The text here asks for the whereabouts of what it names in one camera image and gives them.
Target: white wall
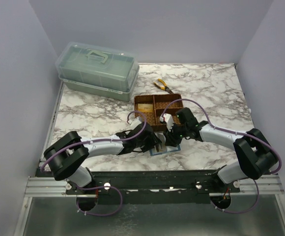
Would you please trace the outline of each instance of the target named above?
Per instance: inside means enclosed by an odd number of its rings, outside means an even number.
[[[285,189],[285,0],[274,0],[237,73],[255,126],[282,156]]]
[[[30,0],[56,53],[77,41],[140,62],[238,62],[272,0]]]
[[[0,236],[13,235],[59,88],[56,54],[26,0],[0,0]]]

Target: green plastic container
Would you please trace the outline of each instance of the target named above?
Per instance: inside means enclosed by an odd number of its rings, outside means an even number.
[[[139,65],[133,55],[70,42],[56,61],[59,78],[73,90],[129,101]]]

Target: white marble table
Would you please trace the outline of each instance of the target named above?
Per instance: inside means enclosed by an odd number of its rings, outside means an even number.
[[[253,127],[233,64],[141,64],[139,77],[130,102],[73,91],[64,86],[52,136],[52,143],[69,131],[80,136],[104,137],[128,128],[127,114],[134,109],[135,95],[166,93],[152,82],[165,80],[182,98],[199,102],[211,121],[221,127],[250,130]],[[202,111],[190,102],[198,121],[205,120]],[[82,165],[93,171],[160,171],[217,169],[236,158],[233,151],[210,143],[183,140],[181,151],[150,156],[130,153],[104,155],[87,159]]]

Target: container lid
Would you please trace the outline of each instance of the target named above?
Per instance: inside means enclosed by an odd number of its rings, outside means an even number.
[[[112,89],[128,90],[135,62],[130,53],[70,42],[56,61],[60,78]]]

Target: black mounting plate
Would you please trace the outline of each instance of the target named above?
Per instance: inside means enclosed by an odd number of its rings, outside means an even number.
[[[199,171],[137,171],[137,172],[92,172],[95,186],[110,183],[123,195],[124,204],[209,204],[209,193],[224,193],[229,187],[231,193],[239,192],[230,183],[225,186],[214,184],[212,174],[216,170]],[[68,195],[95,194],[82,191],[74,186]],[[113,189],[100,189],[98,204],[117,205],[119,196]]]

